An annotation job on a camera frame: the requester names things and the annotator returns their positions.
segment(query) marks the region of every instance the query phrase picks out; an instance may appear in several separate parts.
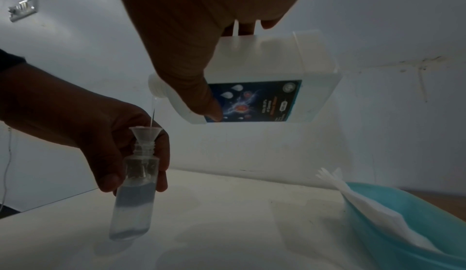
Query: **funnel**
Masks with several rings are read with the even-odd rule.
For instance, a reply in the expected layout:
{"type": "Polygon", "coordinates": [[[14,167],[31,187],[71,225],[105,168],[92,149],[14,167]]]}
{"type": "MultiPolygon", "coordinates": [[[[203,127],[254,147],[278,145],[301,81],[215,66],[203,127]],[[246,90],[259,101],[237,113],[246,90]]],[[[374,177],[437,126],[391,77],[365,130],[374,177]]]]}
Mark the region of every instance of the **funnel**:
{"type": "Polygon", "coordinates": [[[154,144],[155,139],[163,130],[159,127],[131,127],[136,140],[141,145],[154,144]]]}

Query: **white tabletop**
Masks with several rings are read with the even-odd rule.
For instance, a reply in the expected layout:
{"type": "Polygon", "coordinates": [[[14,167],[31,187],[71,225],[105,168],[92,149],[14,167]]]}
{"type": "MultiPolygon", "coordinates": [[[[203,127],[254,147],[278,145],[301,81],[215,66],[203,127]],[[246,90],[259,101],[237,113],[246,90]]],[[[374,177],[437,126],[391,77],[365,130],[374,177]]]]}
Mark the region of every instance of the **white tabletop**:
{"type": "Polygon", "coordinates": [[[376,269],[339,192],[171,170],[151,230],[108,239],[115,198],[86,192],[0,220],[2,269],[376,269]]]}

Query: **white cord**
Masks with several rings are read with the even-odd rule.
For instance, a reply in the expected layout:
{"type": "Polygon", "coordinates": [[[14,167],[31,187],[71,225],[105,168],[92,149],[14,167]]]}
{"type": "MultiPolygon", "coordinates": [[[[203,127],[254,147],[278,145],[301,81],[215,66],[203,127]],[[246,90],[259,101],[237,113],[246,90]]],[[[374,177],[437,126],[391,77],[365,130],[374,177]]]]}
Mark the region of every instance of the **white cord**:
{"type": "Polygon", "coordinates": [[[11,138],[12,138],[12,131],[11,128],[8,128],[8,163],[6,164],[5,172],[3,173],[3,198],[1,200],[1,206],[0,206],[0,213],[3,210],[3,207],[5,206],[5,200],[6,200],[6,173],[8,172],[8,168],[10,167],[11,164],[11,138]]]}

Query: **label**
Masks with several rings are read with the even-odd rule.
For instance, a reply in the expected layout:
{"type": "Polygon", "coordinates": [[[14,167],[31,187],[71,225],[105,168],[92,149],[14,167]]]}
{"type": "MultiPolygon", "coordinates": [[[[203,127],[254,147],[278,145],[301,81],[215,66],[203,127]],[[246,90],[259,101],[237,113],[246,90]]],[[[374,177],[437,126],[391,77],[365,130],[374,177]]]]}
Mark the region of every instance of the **label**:
{"type": "Polygon", "coordinates": [[[222,122],[286,121],[301,80],[209,84],[223,109],[222,122]]]}

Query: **round logo on label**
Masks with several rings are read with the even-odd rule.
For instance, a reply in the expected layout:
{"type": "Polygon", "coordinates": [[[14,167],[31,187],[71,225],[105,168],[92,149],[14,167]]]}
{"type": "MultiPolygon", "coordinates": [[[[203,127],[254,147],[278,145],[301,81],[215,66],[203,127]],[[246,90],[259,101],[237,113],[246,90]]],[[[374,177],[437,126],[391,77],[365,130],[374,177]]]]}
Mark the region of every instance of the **round logo on label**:
{"type": "Polygon", "coordinates": [[[295,83],[286,83],[286,84],[283,86],[283,91],[284,91],[285,93],[291,93],[291,92],[293,92],[295,89],[296,89],[295,83]]]}

